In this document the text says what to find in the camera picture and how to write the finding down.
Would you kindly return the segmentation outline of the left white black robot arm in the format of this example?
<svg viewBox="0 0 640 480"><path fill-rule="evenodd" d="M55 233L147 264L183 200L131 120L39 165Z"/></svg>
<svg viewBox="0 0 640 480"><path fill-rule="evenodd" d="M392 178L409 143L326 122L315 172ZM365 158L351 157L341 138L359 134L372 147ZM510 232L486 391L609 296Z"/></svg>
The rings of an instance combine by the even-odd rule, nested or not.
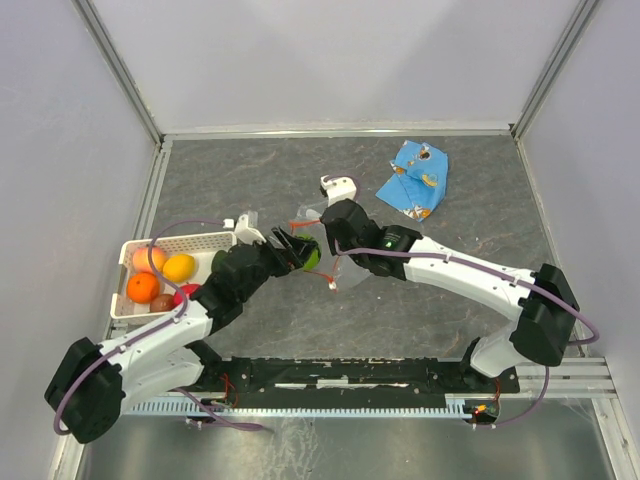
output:
<svg viewBox="0 0 640 480"><path fill-rule="evenodd" d="M134 332L101 343L87 337L72 343L44 393L55 433L87 444L131 407L160 393L215 387L221 378L215 354L199 355L193 344L239 317L270 278L302 269L320 250L314 238L279 227L272 234L217 251L209 276L191 296Z"/></svg>

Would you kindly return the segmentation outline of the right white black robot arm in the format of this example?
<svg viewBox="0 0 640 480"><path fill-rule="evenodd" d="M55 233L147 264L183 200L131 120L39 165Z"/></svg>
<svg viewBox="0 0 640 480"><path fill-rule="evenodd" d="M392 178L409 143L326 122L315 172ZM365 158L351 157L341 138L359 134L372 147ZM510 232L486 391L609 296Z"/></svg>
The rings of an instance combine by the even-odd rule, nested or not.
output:
<svg viewBox="0 0 640 480"><path fill-rule="evenodd" d="M561 364L579 307L564 273L501 266L462 254L420 232L379 226L355 201L345 199L321 215L329 248L379 277L431 285L476 301L509 325L472 343L458 368L467 389L481 391L505 370L525 361Z"/></svg>

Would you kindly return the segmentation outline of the green watermelon toy ball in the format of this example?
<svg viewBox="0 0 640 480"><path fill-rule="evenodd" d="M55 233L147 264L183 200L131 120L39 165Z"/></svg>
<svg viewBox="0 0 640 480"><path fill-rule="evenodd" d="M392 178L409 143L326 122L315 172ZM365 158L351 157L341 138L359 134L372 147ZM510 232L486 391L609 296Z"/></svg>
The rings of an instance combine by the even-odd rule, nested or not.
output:
<svg viewBox="0 0 640 480"><path fill-rule="evenodd" d="M298 245L295 247L297 260L300 269L304 271L313 270L321 260L321 249L318 241L311 235L296 235Z"/></svg>

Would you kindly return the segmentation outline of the clear zip bag orange zipper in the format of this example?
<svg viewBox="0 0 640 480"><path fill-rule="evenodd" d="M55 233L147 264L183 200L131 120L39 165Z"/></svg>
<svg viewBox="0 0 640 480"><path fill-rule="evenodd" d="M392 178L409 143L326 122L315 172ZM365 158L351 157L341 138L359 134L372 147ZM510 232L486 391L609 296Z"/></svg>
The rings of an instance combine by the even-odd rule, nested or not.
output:
<svg viewBox="0 0 640 480"><path fill-rule="evenodd" d="M335 256L331 254L325 228L320 222L320 217L326 208L324 202L314 204L302 204L293 220L289 221L290 233L294 236L307 234L313 236L321 249L321 260L312 271L305 272L315 278L322 278L330 291L338 293L353 288L364 282L371 273L359 267L348 256Z"/></svg>

